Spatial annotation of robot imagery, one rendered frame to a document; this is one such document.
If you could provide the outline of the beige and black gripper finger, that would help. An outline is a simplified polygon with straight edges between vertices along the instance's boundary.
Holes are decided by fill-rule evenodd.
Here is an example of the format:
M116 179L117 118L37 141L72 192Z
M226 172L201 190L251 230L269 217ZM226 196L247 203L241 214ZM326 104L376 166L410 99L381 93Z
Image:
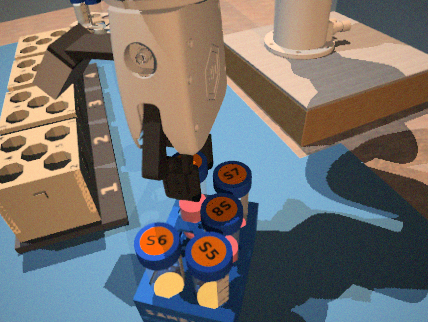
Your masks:
M142 177L162 180L169 198L199 202L202 197L199 169L193 164L193 155L167 156L166 147L173 145L163 131L159 109L144 103Z
M204 146L201 148L200 152L202 152L208 162L208 170L212 169L213 167L213 150L212 150L212 137L211 134L208 135L208 138L204 144Z

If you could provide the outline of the clear conical tube with red liquid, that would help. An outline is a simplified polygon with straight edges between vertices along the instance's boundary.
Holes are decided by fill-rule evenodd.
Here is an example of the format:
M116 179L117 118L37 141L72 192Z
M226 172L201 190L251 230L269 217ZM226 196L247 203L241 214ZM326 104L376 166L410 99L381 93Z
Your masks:
M201 221L200 207L207 198L206 178L208 176L208 162L202 152L193 155L193 164L198 166L201 186L201 199L199 202L178 200L180 215L183 221L197 223Z

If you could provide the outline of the light blue bench mat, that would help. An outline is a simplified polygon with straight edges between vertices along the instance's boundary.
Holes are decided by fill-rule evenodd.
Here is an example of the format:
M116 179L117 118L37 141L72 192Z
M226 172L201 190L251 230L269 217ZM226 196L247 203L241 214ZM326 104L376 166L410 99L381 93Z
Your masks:
M128 223L17 253L0 215L0 322L143 322L134 249L176 199L141 176L114 61L97 62ZM428 220L337 144L299 158L227 84L213 171L252 172L257 233L238 322L428 322Z

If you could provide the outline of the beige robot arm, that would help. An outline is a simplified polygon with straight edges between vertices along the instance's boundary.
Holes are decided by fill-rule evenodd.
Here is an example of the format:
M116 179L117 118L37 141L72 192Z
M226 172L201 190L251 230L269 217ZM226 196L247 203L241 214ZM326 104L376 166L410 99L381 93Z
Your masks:
M331 4L332 0L275 0L273 31L265 36L265 48L290 59L328 55L334 49L332 35L351 29L349 20L329 19ZM110 38L78 23L48 45L32 83L56 100L91 59L114 61Z

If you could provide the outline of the blue tube rack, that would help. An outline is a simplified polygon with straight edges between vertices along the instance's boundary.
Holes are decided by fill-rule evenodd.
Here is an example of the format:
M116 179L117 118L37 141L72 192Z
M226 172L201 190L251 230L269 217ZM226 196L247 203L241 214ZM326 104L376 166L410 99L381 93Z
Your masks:
M199 302L197 301L192 275L188 271L188 268L186 265L186 259L185 259L185 248L187 243L191 239L188 239L184 235L184 232L192 233L195 236L199 233L204 232L204 228L202 226L201 221L197 223L183 221L183 219L179 215L180 210L179 210L178 200L176 199L166 223L175 227L176 230L179 232L181 246L182 246L181 256L182 256L186 280L181 292L173 295L170 298L166 298L166 297L162 297L154 294L154 291L152 289L152 286L150 286L150 281L145 270L145 273L142 277L142 280L133 298L133 301L136 305L136 308L143 322L238 322L239 321L240 311L242 307L246 282L248 278L248 273L249 273L249 268L250 268L250 263L251 263L251 258L252 258L252 253L253 253L253 248L254 248L254 243L256 238L255 231L257 229L258 205L259 203L248 201L247 222L245 226L240 228L239 257L237 261L233 262L233 266L230 271L230 295L229 295L228 302L224 303L223 305L219 306L216 309L213 309L205 306L200 306ZM249 268L248 268L248 265L249 265ZM248 270L248 273L247 273L247 270ZM243 292L243 289L244 289L244 292Z

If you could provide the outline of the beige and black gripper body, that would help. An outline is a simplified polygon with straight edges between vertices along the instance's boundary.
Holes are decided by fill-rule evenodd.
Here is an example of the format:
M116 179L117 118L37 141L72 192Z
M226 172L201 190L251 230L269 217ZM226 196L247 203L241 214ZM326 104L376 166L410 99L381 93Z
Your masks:
M134 143L142 149L144 103L154 104L177 152L196 154L227 89L219 0L104 2L110 5L116 77Z

